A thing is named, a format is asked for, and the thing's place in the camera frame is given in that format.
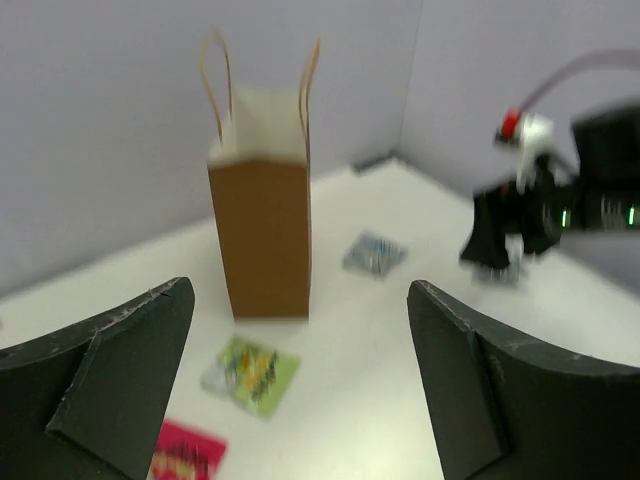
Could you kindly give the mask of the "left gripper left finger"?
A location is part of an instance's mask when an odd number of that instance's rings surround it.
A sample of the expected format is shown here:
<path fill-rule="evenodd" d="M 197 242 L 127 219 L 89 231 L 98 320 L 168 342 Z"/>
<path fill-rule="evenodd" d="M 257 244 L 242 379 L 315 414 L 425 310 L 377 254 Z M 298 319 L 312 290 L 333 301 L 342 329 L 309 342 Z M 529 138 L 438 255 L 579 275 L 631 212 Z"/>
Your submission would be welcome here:
<path fill-rule="evenodd" d="M 2 349 L 2 478 L 146 478 L 194 305 L 177 277 Z"/>

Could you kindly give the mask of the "red snack packet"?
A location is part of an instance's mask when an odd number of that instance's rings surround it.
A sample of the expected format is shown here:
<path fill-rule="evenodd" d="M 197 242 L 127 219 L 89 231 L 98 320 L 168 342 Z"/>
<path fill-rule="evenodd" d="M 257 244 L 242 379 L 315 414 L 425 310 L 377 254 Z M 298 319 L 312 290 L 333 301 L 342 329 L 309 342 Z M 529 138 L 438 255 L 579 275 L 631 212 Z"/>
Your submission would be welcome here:
<path fill-rule="evenodd" d="M 212 480 L 226 454 L 227 446 L 227 441 L 219 437 L 165 420 L 147 478 Z"/>

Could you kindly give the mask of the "light green snack packet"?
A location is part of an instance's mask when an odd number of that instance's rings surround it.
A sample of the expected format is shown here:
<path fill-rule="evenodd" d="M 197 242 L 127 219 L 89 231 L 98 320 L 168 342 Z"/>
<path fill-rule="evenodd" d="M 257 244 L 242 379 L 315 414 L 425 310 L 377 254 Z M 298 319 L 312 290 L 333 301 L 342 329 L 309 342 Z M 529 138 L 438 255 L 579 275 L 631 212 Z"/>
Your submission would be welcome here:
<path fill-rule="evenodd" d="M 270 419 L 300 364 L 297 355 L 233 335 L 205 369 L 200 385 L 205 392 Z"/>

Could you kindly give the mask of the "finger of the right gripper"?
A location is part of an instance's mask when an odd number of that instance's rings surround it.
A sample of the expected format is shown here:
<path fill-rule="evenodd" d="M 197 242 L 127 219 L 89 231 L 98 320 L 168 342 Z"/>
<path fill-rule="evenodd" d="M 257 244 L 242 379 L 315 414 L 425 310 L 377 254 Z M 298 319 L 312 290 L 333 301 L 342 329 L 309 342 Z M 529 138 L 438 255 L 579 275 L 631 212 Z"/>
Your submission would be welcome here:
<path fill-rule="evenodd" d="M 502 199 L 475 199 L 473 227 L 459 259 L 488 269 L 510 265 L 506 238 L 515 233 L 515 216 Z"/>
<path fill-rule="evenodd" d="M 523 241 L 523 255 L 527 257 L 544 255 L 557 245 L 561 238 L 559 227 L 524 224 L 520 227 Z"/>

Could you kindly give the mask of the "grey blue snack packet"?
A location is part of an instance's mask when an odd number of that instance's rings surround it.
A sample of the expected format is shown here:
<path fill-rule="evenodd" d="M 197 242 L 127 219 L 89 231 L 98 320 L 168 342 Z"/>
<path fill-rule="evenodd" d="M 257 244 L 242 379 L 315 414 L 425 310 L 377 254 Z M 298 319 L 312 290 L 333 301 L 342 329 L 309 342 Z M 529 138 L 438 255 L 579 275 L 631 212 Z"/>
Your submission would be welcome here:
<path fill-rule="evenodd" d="M 374 232 L 363 231 L 345 252 L 342 267 L 375 279 L 384 279 L 407 255 L 406 246 Z"/>

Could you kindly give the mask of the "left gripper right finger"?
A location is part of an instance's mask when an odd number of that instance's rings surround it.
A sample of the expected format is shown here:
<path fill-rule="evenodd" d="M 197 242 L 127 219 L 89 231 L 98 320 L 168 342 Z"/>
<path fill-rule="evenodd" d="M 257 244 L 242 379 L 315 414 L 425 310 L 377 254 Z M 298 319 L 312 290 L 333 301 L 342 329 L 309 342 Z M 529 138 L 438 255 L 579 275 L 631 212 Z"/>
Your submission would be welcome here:
<path fill-rule="evenodd" d="M 408 290 L 447 479 L 635 479 L 639 371 L 524 333 L 424 281 Z"/>

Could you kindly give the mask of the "brown paper bag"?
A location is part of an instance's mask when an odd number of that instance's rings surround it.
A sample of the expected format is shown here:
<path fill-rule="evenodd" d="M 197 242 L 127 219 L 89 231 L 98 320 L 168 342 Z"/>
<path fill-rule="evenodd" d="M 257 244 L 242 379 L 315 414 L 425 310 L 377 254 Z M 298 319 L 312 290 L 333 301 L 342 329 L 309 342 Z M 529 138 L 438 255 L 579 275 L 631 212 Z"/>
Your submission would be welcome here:
<path fill-rule="evenodd" d="M 313 46 L 298 86 L 227 85 L 221 110 L 207 72 L 214 30 L 199 67 L 215 120 L 207 172 L 231 310 L 237 320 L 306 319 L 310 310 L 310 96 L 320 56 Z"/>

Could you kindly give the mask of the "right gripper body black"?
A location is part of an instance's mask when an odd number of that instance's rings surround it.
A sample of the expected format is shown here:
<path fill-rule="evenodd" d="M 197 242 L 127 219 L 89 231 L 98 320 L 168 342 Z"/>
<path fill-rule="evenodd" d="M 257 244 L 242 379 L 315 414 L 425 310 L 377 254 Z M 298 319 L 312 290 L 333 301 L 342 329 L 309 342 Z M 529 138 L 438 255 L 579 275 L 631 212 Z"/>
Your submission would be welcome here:
<path fill-rule="evenodd" d="M 506 179 L 490 188 L 478 190 L 475 199 L 502 199 L 513 209 L 515 216 L 515 233 L 521 236 L 520 227 L 524 224 L 545 225 L 552 219 L 551 206 L 559 195 L 569 193 L 570 185 L 557 185 L 552 167 L 560 165 L 563 169 L 570 168 L 558 159 L 536 159 L 535 180 L 524 193 L 516 189 L 516 179 Z"/>

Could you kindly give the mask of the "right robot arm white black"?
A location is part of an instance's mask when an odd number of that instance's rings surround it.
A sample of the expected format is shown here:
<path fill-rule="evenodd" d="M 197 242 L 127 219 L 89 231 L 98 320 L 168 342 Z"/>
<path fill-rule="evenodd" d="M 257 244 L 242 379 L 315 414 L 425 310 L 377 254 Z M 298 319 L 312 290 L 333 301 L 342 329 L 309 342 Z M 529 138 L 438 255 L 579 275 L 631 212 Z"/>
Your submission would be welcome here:
<path fill-rule="evenodd" d="M 489 271 L 511 265 L 506 239 L 518 235 L 526 256 L 555 247 L 566 232 L 639 228 L 639 104 L 605 107 L 571 124 L 579 169 L 566 182 L 548 119 L 509 113 L 495 140 L 519 154 L 514 176 L 474 194 L 473 228 L 460 252 L 465 263 Z"/>

